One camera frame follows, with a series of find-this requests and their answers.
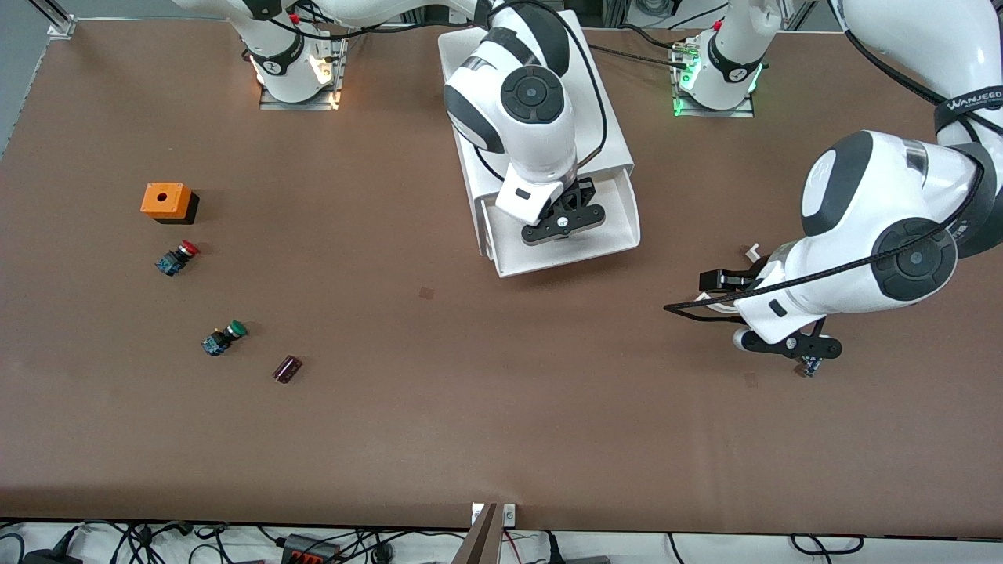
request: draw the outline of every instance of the orange box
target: orange box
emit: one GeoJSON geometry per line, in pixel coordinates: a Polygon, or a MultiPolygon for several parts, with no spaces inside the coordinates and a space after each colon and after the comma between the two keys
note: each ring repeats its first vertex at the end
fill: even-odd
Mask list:
{"type": "Polygon", "coordinates": [[[151,182],[146,185],[139,211],[157,223],[195,223],[199,211],[199,196],[181,183],[151,182]]]}

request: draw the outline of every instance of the metal mount plate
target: metal mount plate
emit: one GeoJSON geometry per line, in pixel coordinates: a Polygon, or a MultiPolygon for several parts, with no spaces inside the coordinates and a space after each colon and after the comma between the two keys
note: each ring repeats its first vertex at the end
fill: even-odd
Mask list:
{"type": "Polygon", "coordinates": [[[56,26],[50,25],[45,34],[49,37],[49,39],[69,39],[73,36],[74,31],[76,31],[76,17],[73,16],[73,14],[70,14],[69,22],[66,24],[66,31],[56,29],[56,26]]]}
{"type": "Polygon", "coordinates": [[[341,85],[345,79],[345,63],[348,55],[348,41],[340,39],[338,41],[317,41],[315,43],[320,49],[318,59],[332,57],[330,63],[320,63],[319,72],[330,73],[333,78],[331,82],[321,88],[313,97],[301,102],[284,102],[278,100],[262,86],[261,102],[258,107],[261,109],[292,109],[299,111],[325,111],[328,109],[338,109],[341,101],[341,85]]]}
{"type": "MultiPolygon", "coordinates": [[[[696,41],[696,37],[689,37],[686,43],[696,41]]],[[[669,59],[672,62],[682,62],[689,64],[686,58],[676,51],[669,49],[669,59]]],[[[688,92],[679,87],[683,74],[686,72],[678,68],[670,67],[672,77],[672,109],[675,115],[695,115],[698,117],[754,117],[752,107],[752,96],[745,95],[742,103],[733,109],[711,109],[700,105],[688,92]]]]}
{"type": "MultiPolygon", "coordinates": [[[[477,522],[477,516],[483,511],[484,504],[470,504],[470,526],[477,522]]],[[[501,508],[501,526],[506,529],[516,527],[516,504],[505,504],[501,508]]]]}

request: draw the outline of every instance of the white robotic arm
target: white robotic arm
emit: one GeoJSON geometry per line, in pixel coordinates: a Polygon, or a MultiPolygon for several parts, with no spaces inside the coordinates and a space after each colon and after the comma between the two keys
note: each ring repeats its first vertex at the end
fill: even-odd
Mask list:
{"type": "MultiPolygon", "coordinates": [[[[192,10],[227,18],[241,34],[265,85],[282,101],[302,101],[326,81],[314,71],[316,43],[284,29],[293,0],[175,0],[192,10]]],[[[505,153],[510,165],[495,199],[498,209],[537,226],[553,205],[584,208],[591,189],[578,186],[578,154],[571,98],[561,81],[571,49],[563,21],[551,10],[505,0],[316,0],[324,15],[346,27],[379,25],[400,13],[445,4],[488,27],[487,35],[446,81],[444,99],[453,125],[479,151],[505,153]],[[571,191],[574,196],[566,196],[571,191]]],[[[524,232],[537,244],[601,225],[605,211],[559,218],[548,237],[524,232]]]]}
{"type": "Polygon", "coordinates": [[[333,77],[319,71],[323,40],[284,29],[293,28],[286,8],[294,0],[174,0],[182,8],[228,20],[248,48],[269,93],[285,102],[309,99],[333,77]]]}
{"type": "Polygon", "coordinates": [[[875,131],[840,140],[808,173],[801,200],[806,237],[749,271],[702,274],[701,290],[740,291],[695,302],[734,299],[740,317],[719,320],[748,326],[735,333],[735,344],[800,358],[807,375],[842,351],[820,334],[826,315],[914,304],[944,287],[958,259],[1003,242],[1003,76],[989,1],[843,4],[851,28],[861,23],[854,32],[949,96],[935,112],[940,145],[875,131]],[[930,43],[923,43],[928,34],[930,43]],[[815,330],[801,333],[811,322],[815,330]]]}
{"type": "Polygon", "coordinates": [[[689,53],[679,88],[711,109],[731,109],[749,93],[766,48],[780,29],[779,0],[732,0],[719,27],[706,29],[689,53]]]}

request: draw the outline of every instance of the brown table surface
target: brown table surface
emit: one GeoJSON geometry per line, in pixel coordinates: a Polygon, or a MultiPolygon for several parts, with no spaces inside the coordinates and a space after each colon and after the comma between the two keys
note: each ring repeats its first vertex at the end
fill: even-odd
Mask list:
{"type": "Polygon", "coordinates": [[[360,43],[328,112],[259,110],[225,23],[49,47],[0,162],[0,515],[462,527],[497,500],[522,528],[1003,535],[999,249],[833,317],[813,379],[661,308],[799,237],[831,143],[931,139],[930,106],[840,35],[777,37],[754,119],[673,117],[663,67],[596,53],[642,244],[500,280],[439,32],[360,43]],[[196,190],[196,225],[142,216],[150,181],[196,190]],[[171,279],[183,238],[204,256],[171,279]],[[233,318],[251,336],[207,356],[233,318]]]}

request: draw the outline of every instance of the white box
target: white box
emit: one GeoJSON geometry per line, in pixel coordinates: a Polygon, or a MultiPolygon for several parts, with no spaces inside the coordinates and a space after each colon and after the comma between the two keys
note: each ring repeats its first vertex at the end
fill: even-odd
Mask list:
{"type": "MultiPolygon", "coordinates": [[[[575,13],[566,10],[561,12],[561,16],[575,30],[582,46],[586,47],[588,64],[595,69],[596,62],[588,50],[575,13]]],[[[439,57],[445,79],[448,79],[473,52],[485,34],[482,29],[464,29],[439,36],[439,57]]],[[[602,137],[602,121],[589,73],[574,44],[571,46],[571,64],[568,72],[562,77],[562,82],[575,110],[575,143],[579,158],[582,158],[599,145],[602,137]]],[[[521,235],[523,224],[494,206],[494,197],[501,189],[501,182],[480,164],[473,152],[473,146],[453,129],[477,246],[482,256],[494,261],[494,268],[503,278],[619,253],[633,249],[641,243],[637,202],[634,199],[634,188],[630,183],[634,161],[627,150],[627,142],[624,139],[623,131],[620,130],[620,123],[606,95],[602,77],[599,76],[598,70],[595,72],[606,107],[607,138],[603,151],[591,163],[579,170],[578,176],[592,178],[596,187],[596,196],[592,203],[599,204],[606,210],[606,222],[599,227],[576,233],[567,239],[540,245],[531,246],[524,243],[521,235]]],[[[482,155],[495,171],[501,172],[508,169],[507,156],[490,153],[482,155]]]]}

